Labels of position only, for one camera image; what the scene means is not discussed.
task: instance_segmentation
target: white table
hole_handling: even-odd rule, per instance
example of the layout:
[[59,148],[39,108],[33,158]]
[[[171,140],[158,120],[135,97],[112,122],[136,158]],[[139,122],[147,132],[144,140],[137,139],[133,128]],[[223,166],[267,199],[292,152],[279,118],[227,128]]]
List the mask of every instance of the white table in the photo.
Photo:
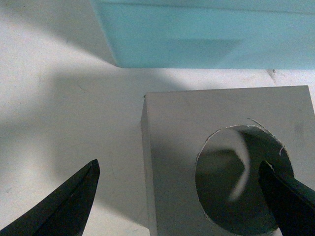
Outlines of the white table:
[[315,70],[123,69],[88,0],[0,2],[0,228],[90,160],[84,235],[148,236],[140,118],[149,91],[309,85]]

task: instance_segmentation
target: hole in box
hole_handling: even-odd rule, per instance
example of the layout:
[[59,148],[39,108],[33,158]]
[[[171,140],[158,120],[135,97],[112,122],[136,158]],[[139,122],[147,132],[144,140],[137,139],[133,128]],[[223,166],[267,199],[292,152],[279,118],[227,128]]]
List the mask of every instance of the hole in box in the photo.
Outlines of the hole in box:
[[196,189],[206,217],[242,236],[278,228],[258,183],[258,169],[266,159],[293,176],[284,146],[268,131],[238,125],[211,135],[197,159]]

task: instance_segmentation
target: gray box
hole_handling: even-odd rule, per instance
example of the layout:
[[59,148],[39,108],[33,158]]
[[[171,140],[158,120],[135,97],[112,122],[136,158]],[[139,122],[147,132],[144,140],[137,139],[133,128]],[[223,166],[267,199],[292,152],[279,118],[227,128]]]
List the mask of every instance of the gray box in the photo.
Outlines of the gray box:
[[295,178],[315,189],[307,86],[148,93],[141,127],[151,236],[235,235],[205,215],[195,174],[208,138],[236,125],[268,130],[285,146]]

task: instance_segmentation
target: gray cardboard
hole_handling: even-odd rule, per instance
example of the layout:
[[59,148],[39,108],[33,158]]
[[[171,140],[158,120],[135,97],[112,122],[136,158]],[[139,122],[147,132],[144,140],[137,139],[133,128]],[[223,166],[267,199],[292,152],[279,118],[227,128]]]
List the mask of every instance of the gray cardboard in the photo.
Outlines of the gray cardboard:
[[148,93],[141,119],[151,236],[232,236],[205,217],[195,185],[208,137],[258,121],[315,189],[315,119],[307,86]]

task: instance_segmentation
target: light blue object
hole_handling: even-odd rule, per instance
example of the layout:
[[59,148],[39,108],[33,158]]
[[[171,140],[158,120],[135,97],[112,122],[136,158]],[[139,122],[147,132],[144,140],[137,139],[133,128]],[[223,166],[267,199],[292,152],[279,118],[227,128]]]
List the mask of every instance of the light blue object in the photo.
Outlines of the light blue object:
[[119,67],[315,69],[315,0],[91,0]]

